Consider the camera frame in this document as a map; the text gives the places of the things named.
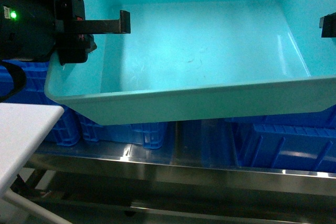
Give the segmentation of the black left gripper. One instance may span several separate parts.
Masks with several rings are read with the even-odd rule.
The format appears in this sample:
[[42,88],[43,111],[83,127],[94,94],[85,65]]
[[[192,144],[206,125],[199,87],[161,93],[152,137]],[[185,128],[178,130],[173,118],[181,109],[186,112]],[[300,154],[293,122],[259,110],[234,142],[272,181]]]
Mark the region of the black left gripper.
[[55,13],[55,49],[62,66],[88,60],[97,49],[92,34],[131,33],[131,14],[126,10],[120,10],[119,19],[85,20],[83,0],[58,0]]

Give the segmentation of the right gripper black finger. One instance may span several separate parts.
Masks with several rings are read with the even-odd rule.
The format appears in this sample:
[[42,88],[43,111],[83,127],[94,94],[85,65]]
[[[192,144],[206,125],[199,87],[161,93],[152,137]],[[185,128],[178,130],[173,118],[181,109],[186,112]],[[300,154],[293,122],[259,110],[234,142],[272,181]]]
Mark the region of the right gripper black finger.
[[336,37],[336,13],[328,14],[320,18],[319,28],[322,29],[322,38]]

